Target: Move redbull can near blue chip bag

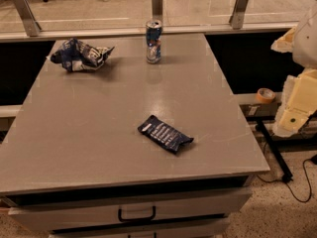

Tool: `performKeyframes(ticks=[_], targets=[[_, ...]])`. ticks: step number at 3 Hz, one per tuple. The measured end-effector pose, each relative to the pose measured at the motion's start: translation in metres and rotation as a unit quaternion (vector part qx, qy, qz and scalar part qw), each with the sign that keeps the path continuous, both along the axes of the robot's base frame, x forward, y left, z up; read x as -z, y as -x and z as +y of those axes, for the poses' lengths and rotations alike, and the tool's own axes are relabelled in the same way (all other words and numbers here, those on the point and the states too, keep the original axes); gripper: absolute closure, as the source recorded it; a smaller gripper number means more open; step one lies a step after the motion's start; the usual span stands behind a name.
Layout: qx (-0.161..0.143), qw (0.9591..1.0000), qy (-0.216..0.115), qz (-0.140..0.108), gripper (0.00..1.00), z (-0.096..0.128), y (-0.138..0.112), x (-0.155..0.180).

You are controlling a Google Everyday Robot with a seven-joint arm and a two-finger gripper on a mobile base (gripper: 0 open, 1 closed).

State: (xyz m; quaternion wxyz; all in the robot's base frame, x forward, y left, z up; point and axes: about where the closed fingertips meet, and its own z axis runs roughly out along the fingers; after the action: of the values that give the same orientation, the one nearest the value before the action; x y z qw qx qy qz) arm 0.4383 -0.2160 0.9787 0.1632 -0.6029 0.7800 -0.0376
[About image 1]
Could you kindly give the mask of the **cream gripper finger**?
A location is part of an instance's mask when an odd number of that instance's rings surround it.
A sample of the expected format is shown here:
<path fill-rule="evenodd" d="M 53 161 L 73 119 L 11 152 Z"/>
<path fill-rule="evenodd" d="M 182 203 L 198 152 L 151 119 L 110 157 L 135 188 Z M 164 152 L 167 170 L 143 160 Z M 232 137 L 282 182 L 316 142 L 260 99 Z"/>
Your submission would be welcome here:
<path fill-rule="evenodd" d="M 288 30 L 283 36 L 275 40 L 270 48 L 273 51 L 279 53 L 291 53 L 293 51 L 293 38 L 295 30 L 295 27 Z"/>

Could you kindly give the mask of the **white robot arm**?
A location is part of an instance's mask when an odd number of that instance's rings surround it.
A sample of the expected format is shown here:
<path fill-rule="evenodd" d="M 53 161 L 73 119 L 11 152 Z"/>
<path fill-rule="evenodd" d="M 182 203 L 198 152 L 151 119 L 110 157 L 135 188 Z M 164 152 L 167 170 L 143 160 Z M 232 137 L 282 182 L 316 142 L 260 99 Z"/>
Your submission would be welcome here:
<path fill-rule="evenodd" d="M 317 111 L 317 4 L 271 45 L 280 53 L 292 53 L 294 62 L 304 67 L 297 76 L 289 75 L 283 85 L 281 105 L 273 124 L 278 137 L 296 134 Z"/>

